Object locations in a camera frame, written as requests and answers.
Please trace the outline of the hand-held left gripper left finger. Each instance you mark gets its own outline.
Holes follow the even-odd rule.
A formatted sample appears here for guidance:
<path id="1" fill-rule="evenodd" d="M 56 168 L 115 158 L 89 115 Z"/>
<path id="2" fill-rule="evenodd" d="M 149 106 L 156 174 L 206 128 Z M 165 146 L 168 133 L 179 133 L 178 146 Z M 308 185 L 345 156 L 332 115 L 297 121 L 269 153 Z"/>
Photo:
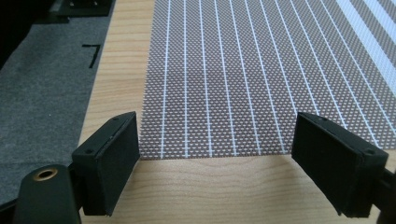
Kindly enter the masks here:
<path id="1" fill-rule="evenodd" d="M 86 216 L 113 214 L 139 158 L 134 111 L 109 119 L 72 153 L 76 175 L 85 184 Z"/>

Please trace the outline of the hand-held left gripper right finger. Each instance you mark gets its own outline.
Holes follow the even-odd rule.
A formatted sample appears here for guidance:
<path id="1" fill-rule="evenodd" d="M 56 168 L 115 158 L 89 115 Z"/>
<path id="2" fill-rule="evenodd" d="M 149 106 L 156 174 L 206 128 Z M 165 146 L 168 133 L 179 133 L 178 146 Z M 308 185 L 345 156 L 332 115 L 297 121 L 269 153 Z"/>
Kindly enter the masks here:
<path id="1" fill-rule="evenodd" d="M 329 119 L 300 112 L 291 156 L 339 215 L 368 217 L 373 206 L 389 214 L 386 151 Z"/>

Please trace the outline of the brown striped woven placemat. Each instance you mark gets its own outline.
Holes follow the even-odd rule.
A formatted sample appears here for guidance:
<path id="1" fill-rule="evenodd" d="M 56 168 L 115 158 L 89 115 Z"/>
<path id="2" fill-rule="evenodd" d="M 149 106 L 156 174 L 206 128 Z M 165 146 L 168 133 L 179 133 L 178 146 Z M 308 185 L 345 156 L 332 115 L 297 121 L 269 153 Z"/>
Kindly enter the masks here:
<path id="1" fill-rule="evenodd" d="M 396 149 L 396 0 L 155 0 L 145 159 L 287 154 L 301 112 Z"/>

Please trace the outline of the black metal stand base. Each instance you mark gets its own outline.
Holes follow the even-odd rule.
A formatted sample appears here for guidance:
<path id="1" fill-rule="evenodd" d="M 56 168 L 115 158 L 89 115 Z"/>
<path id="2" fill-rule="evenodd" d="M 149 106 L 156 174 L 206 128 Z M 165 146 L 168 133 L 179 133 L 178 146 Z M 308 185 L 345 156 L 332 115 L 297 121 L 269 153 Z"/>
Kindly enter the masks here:
<path id="1" fill-rule="evenodd" d="M 106 17 L 114 0 L 61 0 L 55 14 L 60 17 Z"/>

